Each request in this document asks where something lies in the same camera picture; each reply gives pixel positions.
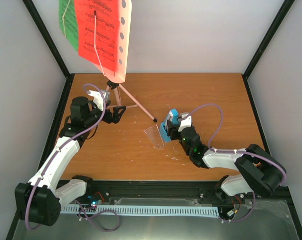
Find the blue metronome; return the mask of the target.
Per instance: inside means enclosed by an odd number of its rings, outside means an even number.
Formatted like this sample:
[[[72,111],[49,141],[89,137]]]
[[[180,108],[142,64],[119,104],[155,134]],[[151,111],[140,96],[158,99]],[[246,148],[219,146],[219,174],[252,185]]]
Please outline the blue metronome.
[[[171,109],[167,114],[164,122],[160,124],[159,132],[165,143],[168,143],[179,138],[180,133],[178,132],[178,112],[177,110]]]

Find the clear plastic metronome cover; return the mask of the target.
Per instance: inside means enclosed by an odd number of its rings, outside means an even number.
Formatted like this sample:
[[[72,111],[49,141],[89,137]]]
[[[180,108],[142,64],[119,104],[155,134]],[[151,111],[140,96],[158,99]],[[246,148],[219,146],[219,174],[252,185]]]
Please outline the clear plastic metronome cover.
[[[158,125],[153,125],[147,129],[144,129],[144,133],[147,135],[156,149],[161,149],[164,147],[164,141],[160,135]]]

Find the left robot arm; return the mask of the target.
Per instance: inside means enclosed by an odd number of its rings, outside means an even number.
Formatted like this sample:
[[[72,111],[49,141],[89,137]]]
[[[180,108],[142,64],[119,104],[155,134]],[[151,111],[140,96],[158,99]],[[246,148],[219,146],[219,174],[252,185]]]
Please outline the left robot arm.
[[[81,198],[90,201],[95,195],[92,178],[76,175],[62,187],[58,182],[67,165],[81,149],[85,140],[90,139],[91,129],[96,129],[100,121],[118,123],[125,107],[107,107],[110,100],[106,94],[97,94],[93,100],[76,97],[71,102],[71,114],[65,120],[56,145],[38,172],[27,182],[15,188],[17,214],[32,230],[30,223],[38,226],[52,226],[61,210]]]

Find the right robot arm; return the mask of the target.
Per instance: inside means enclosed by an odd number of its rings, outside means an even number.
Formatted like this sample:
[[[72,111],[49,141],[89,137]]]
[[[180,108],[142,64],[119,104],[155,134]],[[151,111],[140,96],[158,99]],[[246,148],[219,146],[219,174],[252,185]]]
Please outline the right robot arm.
[[[226,175],[217,184],[216,195],[223,199],[247,192],[270,197],[286,178],[285,168],[256,144],[238,150],[210,148],[201,142],[195,127],[186,120],[165,124],[171,140],[178,140],[185,154],[198,168],[227,168],[238,175]]]

